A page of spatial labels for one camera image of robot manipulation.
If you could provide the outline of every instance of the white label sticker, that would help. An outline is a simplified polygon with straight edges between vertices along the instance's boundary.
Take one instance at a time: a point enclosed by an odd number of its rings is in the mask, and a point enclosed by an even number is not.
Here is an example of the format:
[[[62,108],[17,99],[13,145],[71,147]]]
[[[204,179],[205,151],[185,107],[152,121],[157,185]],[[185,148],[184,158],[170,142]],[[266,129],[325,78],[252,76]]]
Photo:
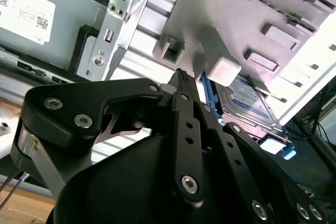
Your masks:
[[[0,27],[43,45],[50,40],[55,8],[47,0],[0,0]]]
[[[265,118],[270,118],[269,113],[257,96],[248,80],[237,76],[229,88],[233,91],[232,101],[246,110],[252,111]]]

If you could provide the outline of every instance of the hard drive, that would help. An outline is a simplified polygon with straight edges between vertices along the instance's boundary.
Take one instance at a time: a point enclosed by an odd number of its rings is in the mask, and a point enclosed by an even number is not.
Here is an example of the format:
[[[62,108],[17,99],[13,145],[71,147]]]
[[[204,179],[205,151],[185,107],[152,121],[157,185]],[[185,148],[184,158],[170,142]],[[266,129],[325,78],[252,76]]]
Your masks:
[[[264,96],[254,90],[247,79],[237,76],[229,87],[217,83],[215,86],[224,113],[223,118],[229,115],[252,126],[259,125],[282,132],[282,126]]]

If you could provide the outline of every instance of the screw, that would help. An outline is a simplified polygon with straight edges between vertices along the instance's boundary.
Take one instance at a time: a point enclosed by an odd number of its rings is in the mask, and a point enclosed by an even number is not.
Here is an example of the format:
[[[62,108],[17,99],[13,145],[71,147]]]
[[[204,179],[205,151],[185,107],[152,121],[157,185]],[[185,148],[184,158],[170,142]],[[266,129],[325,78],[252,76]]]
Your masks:
[[[33,138],[32,140],[32,148],[37,149],[38,148],[38,139],[37,137]]]
[[[186,101],[189,100],[189,97],[187,97],[185,94],[181,94],[181,97]]]
[[[240,133],[240,128],[239,128],[238,126],[233,125],[232,128],[233,128],[236,132]]]
[[[87,129],[92,126],[92,119],[88,115],[79,114],[75,116],[74,123],[78,127]]]
[[[296,204],[296,208],[298,209],[299,213],[306,219],[309,220],[308,212],[300,205]]]
[[[63,103],[58,98],[49,97],[44,100],[44,106],[51,110],[59,110],[63,107]]]
[[[3,123],[1,123],[1,127],[6,129],[6,128],[8,128],[9,126],[8,126],[7,123],[3,122]]]
[[[203,106],[207,112],[211,112],[211,108],[208,105]]]
[[[317,211],[317,209],[312,206],[309,205],[310,211],[313,213],[313,215],[318,219],[318,220],[322,220],[322,215],[320,214],[320,212]]]
[[[104,65],[104,59],[101,56],[95,56],[93,61],[94,61],[94,64],[96,64],[97,66],[103,66]]]
[[[252,200],[252,208],[256,215],[262,219],[267,220],[267,213],[263,206],[256,200]]]
[[[190,194],[197,193],[197,183],[191,176],[182,177],[182,186]]]
[[[149,88],[151,89],[151,90],[153,90],[154,92],[158,92],[158,88],[156,87],[156,86],[154,86],[154,85],[149,85]]]

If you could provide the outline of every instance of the qr code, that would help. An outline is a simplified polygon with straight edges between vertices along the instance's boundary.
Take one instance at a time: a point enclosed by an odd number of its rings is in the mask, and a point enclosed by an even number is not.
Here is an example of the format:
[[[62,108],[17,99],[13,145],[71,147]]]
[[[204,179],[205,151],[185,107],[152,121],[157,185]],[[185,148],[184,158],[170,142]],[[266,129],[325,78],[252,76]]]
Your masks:
[[[43,30],[47,30],[48,28],[48,20],[41,18],[41,17],[37,17],[37,27],[42,28]]]

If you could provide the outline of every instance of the blue hard drive label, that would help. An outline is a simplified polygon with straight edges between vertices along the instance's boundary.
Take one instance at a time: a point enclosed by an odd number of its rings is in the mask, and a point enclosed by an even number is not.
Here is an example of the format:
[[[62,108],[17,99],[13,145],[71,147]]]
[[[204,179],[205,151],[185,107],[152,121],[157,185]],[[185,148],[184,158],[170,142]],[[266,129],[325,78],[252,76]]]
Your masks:
[[[229,88],[233,92],[231,99],[236,105],[269,119],[268,111],[248,80],[237,76]]]

